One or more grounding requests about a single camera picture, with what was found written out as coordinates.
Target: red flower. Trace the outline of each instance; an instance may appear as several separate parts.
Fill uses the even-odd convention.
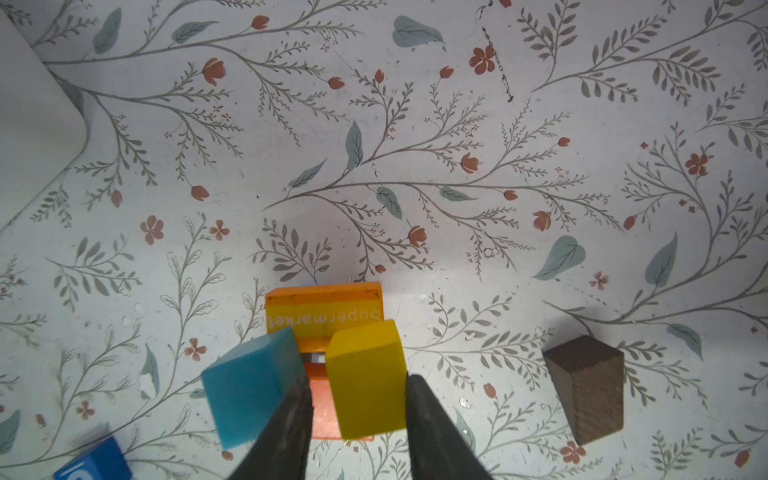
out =
[[[205,62],[205,65],[203,66],[203,78],[213,86],[216,86],[216,81],[214,79],[224,78],[226,73],[227,70],[224,68],[223,60],[219,60],[216,57]]]
[[[469,66],[475,67],[476,74],[482,75],[485,70],[490,72],[496,69],[496,64],[492,60],[496,52],[491,45],[485,47],[485,51],[482,48],[476,48],[472,53],[475,55],[469,59]]]
[[[112,192],[111,199],[114,207],[120,208],[120,204],[123,203],[123,194],[121,194],[119,190],[115,190]]]
[[[706,155],[699,157],[696,154],[690,155],[690,160],[685,162],[685,168],[688,169],[688,173],[691,175],[706,175],[707,168],[704,166],[709,161]]]
[[[419,248],[420,243],[427,241],[427,233],[419,225],[416,225],[408,232],[408,241],[414,247]]]
[[[587,452],[583,447],[578,447],[573,442],[568,442],[567,447],[560,449],[560,455],[563,455],[563,461],[565,463],[573,462],[574,465],[578,465],[578,463],[581,461],[580,457],[583,457],[586,454]]]
[[[739,452],[739,455],[736,455],[736,460],[733,462],[733,464],[739,468],[745,466],[747,461],[750,459],[750,452],[751,450],[742,450]]]
[[[485,390],[485,394],[488,396],[488,398],[490,399],[496,398],[496,389],[493,388],[493,385],[491,385],[490,383],[486,383],[485,385],[483,385],[482,389]]]
[[[96,410],[88,408],[88,401],[83,400],[83,403],[75,410],[79,416],[83,417],[83,420],[88,420],[89,417],[96,413]]]
[[[190,339],[190,345],[192,346],[188,346],[186,349],[184,349],[184,355],[192,355],[192,360],[199,362],[200,355],[203,355],[208,351],[208,349],[204,346],[197,346],[197,339]]]
[[[602,272],[597,272],[594,275],[595,280],[590,280],[589,284],[591,286],[597,286],[598,290],[605,290],[605,287],[603,285],[606,285],[608,283],[608,275],[603,275]]]
[[[250,23],[250,26],[254,27],[256,30],[264,30],[269,20],[270,18],[266,15],[256,15],[253,17],[253,22]]]
[[[333,90],[339,90],[341,87],[344,86],[344,82],[341,81],[341,78],[339,77],[333,77],[328,80],[328,86],[331,87]]]
[[[536,217],[536,220],[533,220],[534,228],[538,228],[543,232],[544,230],[549,230],[549,227],[552,226],[552,219],[549,217],[547,212],[538,211],[533,215]]]
[[[208,190],[206,190],[202,185],[195,185],[192,187],[193,199],[203,201],[204,198],[208,198],[209,196],[210,195],[208,194]]]
[[[468,174],[475,173],[478,170],[479,164],[480,160],[474,157],[470,157],[469,154],[466,154],[464,157],[462,157],[462,169]]]
[[[224,226],[224,220],[216,220],[216,226],[210,228],[210,234],[216,235],[216,240],[221,241],[223,235],[229,235],[230,229],[222,228]]]
[[[150,245],[154,243],[154,239],[163,238],[163,221],[155,218],[154,215],[150,215],[146,222],[141,222],[141,231],[145,232],[144,239]]]

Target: yellow block front face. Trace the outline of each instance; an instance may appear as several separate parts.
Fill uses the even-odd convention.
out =
[[[334,333],[384,320],[379,282],[278,288],[266,295],[267,333],[293,327],[302,353],[323,351]]]
[[[406,427],[408,370],[393,320],[337,332],[326,369],[343,438]]]

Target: floral tablecloth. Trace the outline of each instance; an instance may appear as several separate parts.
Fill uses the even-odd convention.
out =
[[[494,478],[765,478],[766,2],[0,8],[89,127],[0,233],[0,478],[108,435],[226,478],[200,372],[268,290],[354,281]],[[625,423],[576,445],[541,350],[584,333]],[[404,432],[311,445],[409,476]]]

